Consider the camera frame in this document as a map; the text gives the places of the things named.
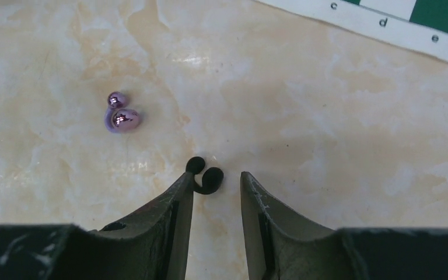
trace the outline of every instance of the white scratch mark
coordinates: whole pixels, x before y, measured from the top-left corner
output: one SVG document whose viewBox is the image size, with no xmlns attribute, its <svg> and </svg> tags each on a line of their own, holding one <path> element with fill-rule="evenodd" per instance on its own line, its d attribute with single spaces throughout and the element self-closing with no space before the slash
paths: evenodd
<svg viewBox="0 0 448 280">
<path fill-rule="evenodd" d="M 49 246 L 44 248 L 44 252 L 50 252 L 50 251 L 52 251 L 54 249 L 54 247 L 55 247 L 55 245 L 51 244 L 51 245 L 49 245 Z"/>
<path fill-rule="evenodd" d="M 6 251 L 4 252 L 4 255 L 0 256 L 0 265 L 5 265 L 6 262 L 9 259 L 9 254 L 11 253 L 11 250 L 13 250 L 13 246 L 22 241 L 23 239 L 25 239 L 28 236 L 28 234 L 22 235 L 18 238 L 16 238 L 15 240 L 11 241 L 11 243 L 8 245 L 8 248 L 6 249 Z"/>
<path fill-rule="evenodd" d="M 47 255 L 44 256 L 36 253 L 31 253 L 31 255 L 35 258 L 35 260 L 41 262 L 46 267 L 48 267 L 51 264 L 51 257 Z"/>
</svg>

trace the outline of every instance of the beige marble table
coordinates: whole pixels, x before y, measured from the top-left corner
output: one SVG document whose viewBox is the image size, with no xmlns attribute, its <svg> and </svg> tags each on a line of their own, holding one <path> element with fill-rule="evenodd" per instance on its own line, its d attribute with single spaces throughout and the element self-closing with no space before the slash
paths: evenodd
<svg viewBox="0 0 448 280">
<path fill-rule="evenodd" d="M 187 279 L 247 279 L 243 170 L 332 228 L 448 226 L 448 64 L 250 0 L 0 0 L 0 223 L 98 229 L 194 155 L 226 178 Z"/>
</svg>

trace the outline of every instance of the shiny purple bead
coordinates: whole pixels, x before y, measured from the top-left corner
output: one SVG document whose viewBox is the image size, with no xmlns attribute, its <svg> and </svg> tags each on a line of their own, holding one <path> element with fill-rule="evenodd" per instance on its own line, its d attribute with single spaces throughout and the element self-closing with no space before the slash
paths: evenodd
<svg viewBox="0 0 448 280">
<path fill-rule="evenodd" d="M 117 132 L 128 132 L 135 129 L 141 122 L 140 115 L 131 109 L 121 109 L 112 116 L 112 126 Z"/>
<path fill-rule="evenodd" d="M 124 108 L 128 105 L 128 98 L 120 92 L 113 92 L 107 98 L 107 104 L 112 109 Z"/>
</svg>

